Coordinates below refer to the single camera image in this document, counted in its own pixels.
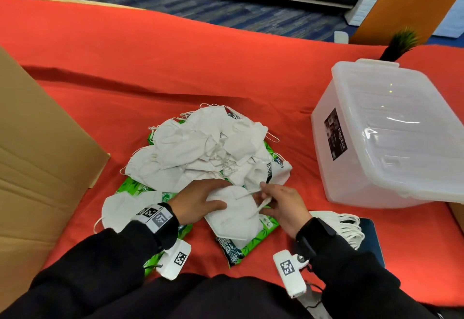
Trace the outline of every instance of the orange wall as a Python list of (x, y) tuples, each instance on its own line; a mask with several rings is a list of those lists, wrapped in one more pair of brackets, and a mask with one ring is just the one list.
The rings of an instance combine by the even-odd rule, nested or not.
[(388, 45), (396, 32), (411, 27), (425, 43), (456, 0), (378, 0), (350, 43)]

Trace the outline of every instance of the plastic container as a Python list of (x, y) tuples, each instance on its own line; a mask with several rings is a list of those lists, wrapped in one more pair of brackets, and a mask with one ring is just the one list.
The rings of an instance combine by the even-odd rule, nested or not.
[(464, 203), (464, 127), (423, 73), (339, 62), (311, 115), (327, 199), (368, 208)]

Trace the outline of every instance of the black sweatshirt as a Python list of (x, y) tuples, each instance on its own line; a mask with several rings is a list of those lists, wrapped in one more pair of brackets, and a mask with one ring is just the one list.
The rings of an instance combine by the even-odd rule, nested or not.
[[(307, 226), (300, 230), (306, 239), (317, 237)], [(333, 319), (436, 318), (373, 254), (356, 252), (341, 236), (317, 248), (312, 269), (326, 284), (322, 303)], [(119, 234), (92, 235), (42, 270), (0, 319), (311, 318), (285, 289), (252, 277), (182, 274), (143, 286), (143, 265), (156, 250), (153, 234), (137, 221)]]

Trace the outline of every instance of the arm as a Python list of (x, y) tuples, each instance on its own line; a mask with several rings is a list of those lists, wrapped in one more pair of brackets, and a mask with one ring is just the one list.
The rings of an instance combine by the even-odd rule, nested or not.
[[(194, 223), (227, 207), (222, 201), (206, 202), (206, 197), (229, 185), (224, 180), (193, 181), (162, 205), (177, 226)], [(157, 235), (144, 223), (131, 221), (119, 234), (109, 228), (86, 238), (38, 273), (29, 291), (1, 313), (0, 319), (77, 319), (91, 314), (142, 286), (143, 265), (162, 249)]]
[(372, 253), (358, 253), (343, 237), (328, 236), (319, 223), (312, 222), (296, 190), (264, 183), (261, 189), (257, 203), (273, 197), (271, 209), (261, 212), (276, 218), (293, 239), (304, 235), (316, 252), (312, 270), (326, 285), (322, 303), (333, 319), (435, 318), (399, 289), (399, 280)]

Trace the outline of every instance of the red tablecloth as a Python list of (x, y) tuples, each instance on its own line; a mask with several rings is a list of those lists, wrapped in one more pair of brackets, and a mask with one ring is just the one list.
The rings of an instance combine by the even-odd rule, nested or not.
[[(311, 210), (374, 220), (386, 267), (413, 298), (464, 305), (464, 237), (444, 203), (369, 210), (324, 195), (310, 115), (338, 61), (378, 59), (384, 47), (265, 35), (151, 11), (40, 0), (0, 0), (0, 44), (107, 151), (111, 160), (64, 230), (47, 264), (92, 234), (119, 169), (147, 144), (148, 127), (201, 103), (225, 104), (267, 125), (272, 147), (294, 167), (288, 185)], [(401, 66), (423, 71), (464, 118), (464, 50), (422, 46)], [(213, 276), (256, 276), (281, 284), (272, 255), (289, 245), (281, 229), (228, 269), (206, 222), (186, 237), (183, 268)], [(309, 273), (304, 271), (308, 280)]]

